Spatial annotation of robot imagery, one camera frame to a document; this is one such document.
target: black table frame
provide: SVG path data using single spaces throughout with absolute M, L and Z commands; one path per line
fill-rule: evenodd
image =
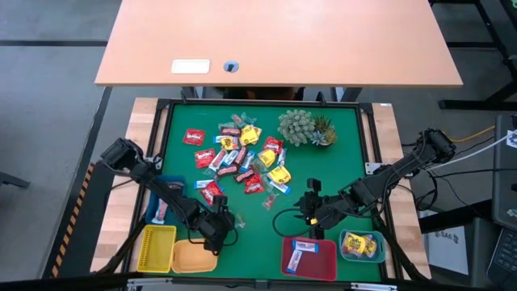
M 499 0 L 502 7 L 517 30 L 517 12 L 512 11 L 510 1 Z M 497 49 L 502 56 L 502 63 L 508 68 L 512 81 L 493 93 L 487 99 L 482 101 L 474 100 L 440 100 L 438 105 L 441 109 L 456 109 L 456 110 L 488 110 L 488 111 L 517 111 L 517 102 L 505 102 L 513 94 L 517 93 L 517 70 L 510 59 L 510 55 L 506 46 L 502 43 L 499 34 L 495 30 L 492 20 L 485 11 L 480 0 L 429 0 L 431 6 L 434 4 L 470 4 L 477 8 L 477 12 L 481 16 L 486 30 L 492 38 L 491 42 L 447 42 L 450 49 L 455 48 L 469 48 L 469 49 Z

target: white cable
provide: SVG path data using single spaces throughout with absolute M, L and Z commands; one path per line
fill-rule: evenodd
M 510 137 L 510 136 L 511 136 L 511 135 L 513 135 L 514 133 L 517 133 L 517 129 L 516 129 L 516 130 L 514 130 L 514 131 L 513 131 L 513 132 L 511 132 L 511 133 L 508 133 L 505 137 L 503 137 L 503 138 L 501 138 L 500 140 L 498 140 L 498 141 L 494 142 L 493 144 L 487 145 L 486 147 L 484 147 L 484 148 L 482 148 L 482 149 L 478 150 L 477 152 L 474 152 L 474 153 L 471 153 L 471 154 L 469 154 L 469 155 L 466 155 L 466 156 L 464 156 L 463 158 L 457 158 L 457 159 L 455 159 L 455 160 L 452 160 L 451 162 L 446 162 L 446 163 L 444 163 L 444 164 L 441 164 L 441 165 L 438 165 L 438 166 L 434 166 L 434 167 L 432 167 L 432 168 L 430 168 L 430 169 L 427 169 L 426 171 L 433 171 L 433 170 L 436 170 L 436 169 L 438 169 L 438 168 L 440 168 L 440 167 L 445 167 L 445 166 L 451 165 L 451 164 L 453 164 L 453 163 L 455 163 L 455 162 L 463 161 L 463 160 L 464 160 L 464 159 L 466 159 L 466 158 L 471 158 L 471 157 L 475 156 L 476 154 L 479 154 L 479 153 L 481 153 L 482 151 L 485 151 L 485 150 L 487 150 L 487 149 L 489 149 L 489 148 L 491 148 L 491 147 L 493 147 L 493 146 L 497 145 L 499 142 L 505 141 L 508 137 Z

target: wooden desk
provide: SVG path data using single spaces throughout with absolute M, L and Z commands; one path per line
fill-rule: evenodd
M 149 135 L 153 125 L 157 101 L 157 99 L 137 98 L 133 106 L 126 138 L 132 139 L 143 149 L 147 148 L 149 143 Z M 390 104 L 374 103 L 372 107 L 383 162 L 393 162 L 402 157 L 401 143 L 398 137 L 393 109 Z M 164 124 L 166 122 L 165 111 L 163 113 L 160 126 L 158 127 L 158 140 L 154 154 L 159 150 Z M 369 160 L 373 161 L 372 138 L 369 135 L 368 118 L 365 113 L 363 114 L 363 123 L 368 157 Z M 117 177 L 114 184 L 123 181 L 125 181 L 125 178 Z M 406 180 L 402 180 L 401 183 L 410 187 L 409 182 Z M 94 259 L 90 268 L 91 271 L 97 271 L 103 267 L 126 239 L 131 223 L 132 212 L 135 207 L 137 190 L 138 186 L 135 183 L 130 183 L 126 186 L 116 188 L 111 192 Z M 399 244 L 409 256 L 410 260 L 417 266 L 418 270 L 425 276 L 431 278 L 422 235 L 420 234 L 418 225 L 418 217 L 414 208 L 414 199 L 411 193 L 402 188 L 395 188 L 392 191 L 390 202 Z M 140 245 L 141 240 L 139 239 L 135 243 L 136 247 L 133 249 L 130 270 L 136 269 Z M 388 267 L 389 277 L 393 278 L 394 269 L 390 253 L 386 255 L 386 265 Z
M 176 59 L 210 70 L 172 74 Z M 427 0 L 123 0 L 95 83 L 462 85 Z

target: potted plant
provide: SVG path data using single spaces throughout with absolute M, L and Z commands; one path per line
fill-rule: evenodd
M 314 136 L 315 120 L 311 119 L 311 113 L 305 110 L 288 110 L 278 117 L 280 127 L 278 132 L 295 146 L 306 144 Z
M 314 117 L 314 135 L 311 138 L 314 145 L 327 147 L 338 140 L 336 128 L 331 123 L 332 120 L 323 115 Z

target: red candy bag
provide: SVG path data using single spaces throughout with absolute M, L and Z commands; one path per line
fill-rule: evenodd
M 262 179 L 260 178 L 260 175 L 253 175 L 251 178 L 249 178 L 246 181 L 246 187 L 244 188 L 244 193 L 251 194 L 251 193 L 260 193 L 264 192 L 264 185 L 262 183 Z
M 183 143 L 194 146 L 203 145 L 203 141 L 204 131 L 199 129 L 187 129 L 185 137 L 183 138 Z
M 208 167 L 210 162 L 216 157 L 216 151 L 214 149 L 200 150 L 194 153 L 195 166 L 200 169 Z
M 283 146 L 284 141 L 279 141 L 274 137 L 267 137 L 266 142 L 264 142 L 264 146 L 262 147 L 262 151 L 273 150 L 276 154 L 280 154 Z
M 207 187 L 201 189 L 201 195 L 203 195 L 203 198 L 207 201 L 207 204 L 212 206 L 213 197 L 222 196 L 224 194 L 219 188 L 219 185 L 217 185 L 216 181 L 212 181 L 208 183 Z

